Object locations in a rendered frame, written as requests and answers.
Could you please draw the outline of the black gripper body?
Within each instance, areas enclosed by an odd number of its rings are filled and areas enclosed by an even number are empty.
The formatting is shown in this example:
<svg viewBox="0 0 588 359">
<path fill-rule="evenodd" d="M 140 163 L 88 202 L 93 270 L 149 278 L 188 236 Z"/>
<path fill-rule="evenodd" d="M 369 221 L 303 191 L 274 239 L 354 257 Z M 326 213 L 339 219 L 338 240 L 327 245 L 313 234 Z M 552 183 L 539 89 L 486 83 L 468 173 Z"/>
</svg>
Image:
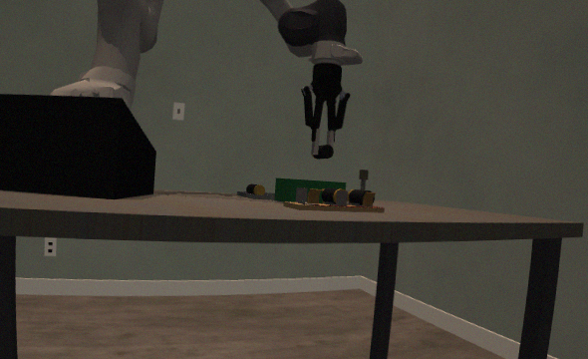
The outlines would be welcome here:
<svg viewBox="0 0 588 359">
<path fill-rule="evenodd" d="M 339 80 L 339 81 L 338 81 Z M 325 101 L 331 101 L 331 88 L 336 88 L 336 98 L 342 92 L 341 86 L 342 68 L 337 64 L 319 63 L 313 67 L 313 81 L 311 83 L 313 93 L 319 100 L 322 86 L 327 86 Z"/>
</svg>

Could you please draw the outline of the green open-top box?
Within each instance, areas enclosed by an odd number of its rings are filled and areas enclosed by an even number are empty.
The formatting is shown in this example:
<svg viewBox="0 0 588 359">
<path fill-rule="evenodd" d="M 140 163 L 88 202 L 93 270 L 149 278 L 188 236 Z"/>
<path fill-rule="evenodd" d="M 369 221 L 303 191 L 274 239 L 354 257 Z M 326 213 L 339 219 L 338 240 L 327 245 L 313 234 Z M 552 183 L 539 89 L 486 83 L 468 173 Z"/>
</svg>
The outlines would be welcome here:
<svg viewBox="0 0 588 359">
<path fill-rule="evenodd" d="M 284 201 L 291 201 L 296 202 L 296 188 L 303 187 L 307 189 L 307 198 L 308 192 L 310 189 L 325 189 L 327 187 L 330 188 L 340 188 L 346 190 L 346 183 L 345 182 L 335 182 L 335 181 L 320 181 L 320 180 L 305 180 L 305 179 L 276 179 L 275 184 L 275 199 L 274 201 L 282 202 Z"/>
</svg>

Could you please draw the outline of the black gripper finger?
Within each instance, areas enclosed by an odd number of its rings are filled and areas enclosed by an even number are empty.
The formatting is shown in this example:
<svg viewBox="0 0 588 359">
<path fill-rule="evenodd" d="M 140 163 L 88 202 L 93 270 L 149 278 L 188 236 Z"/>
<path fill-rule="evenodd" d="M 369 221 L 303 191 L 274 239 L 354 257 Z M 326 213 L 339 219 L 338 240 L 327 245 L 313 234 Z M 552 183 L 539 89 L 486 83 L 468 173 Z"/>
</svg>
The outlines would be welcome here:
<svg viewBox="0 0 588 359">
<path fill-rule="evenodd" d="M 323 110 L 323 104 L 325 102 L 325 96 L 327 92 L 327 86 L 322 86 L 320 99 L 315 100 L 315 110 L 313 116 L 312 108 L 312 85 L 304 87 L 301 92 L 304 97 L 304 109 L 305 109 L 305 124 L 312 129 L 312 150 L 311 155 L 318 155 L 319 150 L 319 138 L 320 138 L 320 122 Z"/>
<path fill-rule="evenodd" d="M 331 88 L 331 101 L 326 102 L 327 114 L 328 114 L 328 132 L 327 132 L 327 144 L 326 145 L 330 145 L 332 148 L 334 148 L 335 131 L 342 129 L 342 127 L 343 127 L 347 101 L 349 100 L 349 98 L 350 98 L 350 94 L 345 93 L 342 90 L 342 92 L 340 93 L 340 97 L 339 97 L 340 101 L 339 101 L 337 116 L 336 116 L 336 108 L 335 108 L 336 88 L 335 87 Z"/>
</svg>

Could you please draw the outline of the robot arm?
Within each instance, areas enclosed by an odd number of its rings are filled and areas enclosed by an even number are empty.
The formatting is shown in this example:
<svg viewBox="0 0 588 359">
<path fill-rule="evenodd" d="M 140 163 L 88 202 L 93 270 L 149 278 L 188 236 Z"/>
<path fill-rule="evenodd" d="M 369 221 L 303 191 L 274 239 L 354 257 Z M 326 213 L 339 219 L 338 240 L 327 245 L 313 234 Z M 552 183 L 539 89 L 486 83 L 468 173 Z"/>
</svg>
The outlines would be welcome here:
<svg viewBox="0 0 588 359">
<path fill-rule="evenodd" d="M 299 8 L 293 8 L 288 0 L 260 1 L 278 22 L 279 33 L 292 54 L 312 55 L 309 62 L 315 65 L 363 63 L 358 51 L 346 47 L 347 15 L 341 1 L 316 0 Z M 91 70 L 80 74 L 77 83 L 56 89 L 50 95 L 123 98 L 131 109 L 141 53 L 156 43 L 163 0 L 97 2 L 97 48 Z"/>
</svg>

